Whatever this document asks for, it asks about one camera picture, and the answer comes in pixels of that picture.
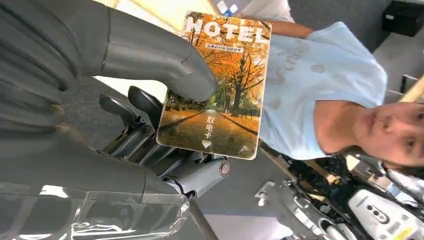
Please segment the woman's arm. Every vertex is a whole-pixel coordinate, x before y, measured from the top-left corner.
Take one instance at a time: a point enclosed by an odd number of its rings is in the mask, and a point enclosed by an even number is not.
[[[294,22],[289,22],[289,21],[254,19],[248,16],[244,16],[242,14],[240,14],[237,17],[241,19],[264,21],[264,22],[270,23],[272,24],[272,34],[286,36],[286,37],[305,39],[309,36],[309,34],[311,34],[314,31],[306,26],[303,26]]]

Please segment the clear plastic cover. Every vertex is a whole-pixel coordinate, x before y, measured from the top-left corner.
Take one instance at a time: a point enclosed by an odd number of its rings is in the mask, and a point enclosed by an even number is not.
[[[0,239],[157,240],[189,216],[182,194],[83,191],[45,185],[38,194],[0,183]]]

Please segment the white arrow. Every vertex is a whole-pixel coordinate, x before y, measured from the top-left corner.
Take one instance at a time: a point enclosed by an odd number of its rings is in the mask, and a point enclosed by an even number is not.
[[[211,141],[202,140],[201,141],[201,144],[203,145],[203,147],[205,149],[207,149],[210,145],[212,145],[212,142]]]

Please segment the black box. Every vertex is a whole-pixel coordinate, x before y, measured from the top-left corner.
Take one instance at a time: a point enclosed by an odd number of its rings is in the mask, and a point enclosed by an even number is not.
[[[383,15],[383,29],[414,37],[424,25],[424,4],[394,1]]]

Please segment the light blue t-shirt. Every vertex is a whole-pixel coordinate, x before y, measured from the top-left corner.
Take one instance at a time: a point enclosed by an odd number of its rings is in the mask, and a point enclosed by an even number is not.
[[[387,75],[342,22],[306,39],[272,35],[259,137],[297,160],[325,157],[314,130],[316,100],[366,108],[383,103]]]

